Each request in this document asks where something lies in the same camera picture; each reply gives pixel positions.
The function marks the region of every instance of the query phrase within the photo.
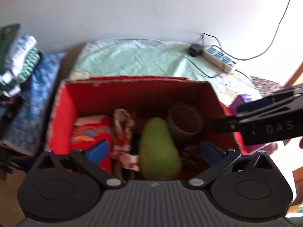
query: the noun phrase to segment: wall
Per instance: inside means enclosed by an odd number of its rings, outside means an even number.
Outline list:
[[[217,36],[230,54],[248,58],[267,48],[287,1],[0,0],[0,25],[20,22],[45,53],[69,51],[104,37],[191,43],[206,32]],[[302,4],[291,1],[272,48],[241,63],[244,70],[282,84],[287,81],[303,60]]]

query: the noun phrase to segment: red box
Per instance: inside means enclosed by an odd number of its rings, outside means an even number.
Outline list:
[[[62,81],[52,111],[46,146],[58,154],[69,153],[72,126],[77,117],[102,114],[112,117],[115,109],[123,108],[135,113],[134,132],[138,133],[149,118],[166,119],[169,108],[177,103],[188,103],[200,110],[205,126],[197,136],[197,143],[206,139],[222,149],[240,150],[233,133],[218,135],[208,128],[210,119],[225,115],[210,83],[148,76]]]

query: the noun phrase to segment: green mango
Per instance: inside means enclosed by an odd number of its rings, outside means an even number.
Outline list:
[[[170,136],[166,121],[150,119],[140,140],[139,166],[148,180],[170,180],[178,176],[181,160]]]

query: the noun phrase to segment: black circular disc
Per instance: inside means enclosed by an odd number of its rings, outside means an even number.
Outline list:
[[[214,201],[228,214],[244,220],[268,220],[286,213],[292,191],[272,170],[225,174],[211,187]]]
[[[97,203],[100,188],[92,178],[75,173],[40,172],[18,192],[26,216],[49,222],[66,221],[88,212]]]

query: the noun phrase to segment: power strip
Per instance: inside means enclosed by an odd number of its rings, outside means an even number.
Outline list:
[[[235,63],[232,58],[225,55],[220,50],[215,49],[213,46],[204,48],[202,57],[228,74],[233,73],[237,69],[237,63]]]

